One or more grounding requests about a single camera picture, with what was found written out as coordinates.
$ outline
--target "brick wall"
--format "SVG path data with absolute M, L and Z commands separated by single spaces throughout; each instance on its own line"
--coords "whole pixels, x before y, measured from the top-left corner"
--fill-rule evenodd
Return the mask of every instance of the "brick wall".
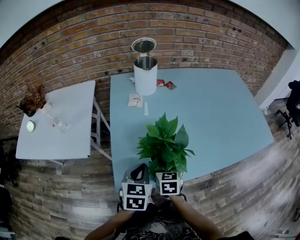
M 287 42 L 246 10 L 221 0 L 167 3 L 66 0 L 41 13 L 0 49 L 0 139 L 18 135 L 15 107 L 26 85 L 47 91 L 96 80 L 96 97 L 109 117 L 110 75 L 132 71 L 131 43 L 151 37 L 159 68 L 235 69 L 253 95 Z

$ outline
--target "black chair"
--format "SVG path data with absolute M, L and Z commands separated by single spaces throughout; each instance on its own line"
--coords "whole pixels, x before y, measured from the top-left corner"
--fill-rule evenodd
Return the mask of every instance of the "black chair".
M 289 88 L 292 90 L 291 95 L 289 96 L 286 103 L 286 108 L 289 111 L 289 115 L 286 112 L 282 112 L 281 110 L 278 110 L 277 114 L 280 113 L 285 118 L 285 121 L 280 124 L 279 127 L 281 128 L 282 125 L 287 123 L 287 127 L 289 129 L 289 134 L 287 135 L 287 137 L 292 139 L 292 123 L 295 123 L 297 127 L 300 126 L 300 82 L 290 82 Z

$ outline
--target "dried plant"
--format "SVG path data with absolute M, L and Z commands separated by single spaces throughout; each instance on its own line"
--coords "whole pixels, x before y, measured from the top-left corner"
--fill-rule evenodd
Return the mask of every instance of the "dried plant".
M 32 111 L 36 111 L 39 108 L 43 108 L 43 106 L 47 102 L 44 86 L 42 84 L 34 86 L 32 88 L 27 86 L 27 90 L 30 95 L 26 95 L 25 99 L 29 112 L 31 113 Z

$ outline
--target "round clock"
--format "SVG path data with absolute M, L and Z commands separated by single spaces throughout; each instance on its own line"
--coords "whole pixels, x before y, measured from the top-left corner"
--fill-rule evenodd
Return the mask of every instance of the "round clock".
M 27 128 L 28 132 L 33 132 L 33 130 L 34 130 L 33 121 L 28 121 L 28 123 L 26 124 L 26 128 Z

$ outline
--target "light blue table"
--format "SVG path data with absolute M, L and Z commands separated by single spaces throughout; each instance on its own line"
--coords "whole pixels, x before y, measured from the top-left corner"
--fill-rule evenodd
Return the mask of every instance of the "light blue table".
M 158 79 L 172 81 L 177 88 L 157 87 L 144 109 L 128 107 L 129 94 L 136 94 L 129 80 L 133 73 L 111 77 L 110 126 L 112 166 L 116 190 L 124 172 L 139 160 L 138 137 L 147 133 L 164 112 L 167 119 L 178 116 L 189 135 L 188 148 L 196 156 L 187 157 L 184 180 L 197 178 L 230 166 L 256 153 L 274 140 L 252 94 L 234 70 L 177 68 L 158 71 Z

